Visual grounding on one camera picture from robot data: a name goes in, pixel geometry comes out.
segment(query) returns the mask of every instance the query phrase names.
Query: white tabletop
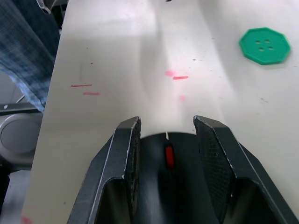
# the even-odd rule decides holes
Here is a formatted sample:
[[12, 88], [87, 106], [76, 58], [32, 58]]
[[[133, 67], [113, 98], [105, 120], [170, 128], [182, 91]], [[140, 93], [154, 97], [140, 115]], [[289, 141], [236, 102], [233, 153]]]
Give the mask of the white tabletop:
[[[259, 27], [286, 35], [284, 63], [242, 55], [240, 38]], [[142, 136], [194, 133], [202, 115], [232, 129], [299, 217], [298, 27], [297, 0], [70, 0], [23, 215], [65, 224], [121, 121], [140, 116]]]

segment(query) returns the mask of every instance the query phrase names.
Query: green button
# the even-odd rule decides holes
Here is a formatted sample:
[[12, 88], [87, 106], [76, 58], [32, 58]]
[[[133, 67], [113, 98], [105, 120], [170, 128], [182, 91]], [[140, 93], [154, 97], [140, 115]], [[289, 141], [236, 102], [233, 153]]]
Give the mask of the green button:
[[269, 28], [249, 29], [239, 44], [245, 57], [262, 65], [283, 62], [291, 50], [286, 37]]

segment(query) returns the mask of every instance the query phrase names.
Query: dark spot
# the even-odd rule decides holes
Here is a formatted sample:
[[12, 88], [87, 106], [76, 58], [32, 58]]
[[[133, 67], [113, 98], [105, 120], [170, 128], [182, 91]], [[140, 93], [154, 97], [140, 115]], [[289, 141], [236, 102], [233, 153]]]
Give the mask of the dark spot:
[[268, 101], [265, 100], [264, 98], [261, 98], [261, 100], [262, 100], [263, 102], [265, 102], [265, 103], [268, 103]]

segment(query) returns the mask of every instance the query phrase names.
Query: blue plaid fabric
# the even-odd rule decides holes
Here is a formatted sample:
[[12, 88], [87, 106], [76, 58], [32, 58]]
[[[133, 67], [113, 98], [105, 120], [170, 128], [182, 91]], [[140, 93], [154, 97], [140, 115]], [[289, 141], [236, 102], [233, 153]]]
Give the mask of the blue plaid fabric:
[[0, 0], [0, 71], [44, 111], [59, 31], [36, 0]]

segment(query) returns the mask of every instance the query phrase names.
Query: red marker line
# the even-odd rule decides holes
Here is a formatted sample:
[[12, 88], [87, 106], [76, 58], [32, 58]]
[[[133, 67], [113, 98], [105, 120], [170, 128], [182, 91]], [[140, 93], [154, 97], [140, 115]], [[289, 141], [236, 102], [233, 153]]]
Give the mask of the red marker line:
[[83, 95], [98, 96], [99, 92], [84, 92]]
[[84, 84], [84, 85], [71, 85], [71, 87], [83, 87], [83, 86], [92, 86], [92, 84]]
[[178, 79], [186, 79], [186, 78], [188, 78], [188, 76], [175, 76], [172, 79], [173, 80], [178, 80]]

